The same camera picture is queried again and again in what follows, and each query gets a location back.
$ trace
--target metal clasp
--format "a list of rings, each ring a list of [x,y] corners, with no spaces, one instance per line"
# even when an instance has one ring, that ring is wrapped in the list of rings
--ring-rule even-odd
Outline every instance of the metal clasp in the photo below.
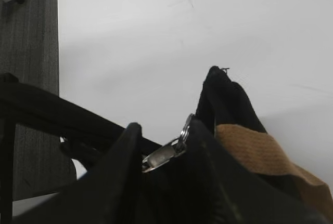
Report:
[[[186,152],[186,140],[189,134],[189,125],[193,118],[190,114],[186,120],[185,126],[181,131],[179,137],[174,138],[166,145],[160,147],[152,154],[145,157],[142,161],[142,172],[147,173],[162,165],[166,164],[170,159],[178,157]]]

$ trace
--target metal ring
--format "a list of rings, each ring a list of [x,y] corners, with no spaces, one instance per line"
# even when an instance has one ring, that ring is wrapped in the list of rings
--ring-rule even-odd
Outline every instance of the metal ring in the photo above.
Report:
[[[181,131],[181,134],[179,136],[179,141],[176,145],[177,149],[181,149],[185,146],[185,142],[186,142],[186,140],[188,138],[188,135],[189,135],[189,125],[191,123],[191,120],[192,120],[193,116],[194,116],[194,114],[190,114],[188,116],[187,120],[186,120],[185,126]]]

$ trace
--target black fabric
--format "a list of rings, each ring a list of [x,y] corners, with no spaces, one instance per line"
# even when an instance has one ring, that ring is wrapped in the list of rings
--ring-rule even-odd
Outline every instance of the black fabric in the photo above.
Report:
[[[0,113],[71,138],[70,150],[82,142],[74,153],[85,153],[87,161],[100,152],[83,177],[14,224],[328,223],[243,168],[198,119],[190,123],[185,154],[142,174],[141,154],[160,146],[144,139],[137,123],[124,129],[20,83],[0,83]]]
[[[267,133],[244,89],[216,66],[211,67],[203,83],[196,117],[204,122],[211,133],[214,133],[215,126],[220,124],[237,124]],[[291,176],[257,176],[289,196],[301,200]]]
[[[130,124],[79,181],[13,223],[328,223],[244,169],[199,120],[187,152],[148,174],[140,136]]]

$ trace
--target black strap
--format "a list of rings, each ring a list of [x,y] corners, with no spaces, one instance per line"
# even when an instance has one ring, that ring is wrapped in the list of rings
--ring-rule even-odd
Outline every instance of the black strap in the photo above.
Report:
[[[124,128],[52,93],[22,83],[0,83],[0,117],[107,151]],[[160,147],[146,138],[142,153]]]

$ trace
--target black bag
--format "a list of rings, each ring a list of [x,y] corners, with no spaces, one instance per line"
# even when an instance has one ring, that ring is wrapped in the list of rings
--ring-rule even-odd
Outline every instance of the black bag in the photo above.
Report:
[[[1,155],[3,149],[12,152],[19,123],[64,137],[61,150],[87,168],[78,181],[12,223],[328,223],[242,167],[200,116],[190,115],[179,138],[161,147],[143,138],[137,123],[124,129],[41,89],[9,83],[10,74],[3,77]],[[5,217],[10,169],[4,159],[1,165],[7,170],[0,178]]]

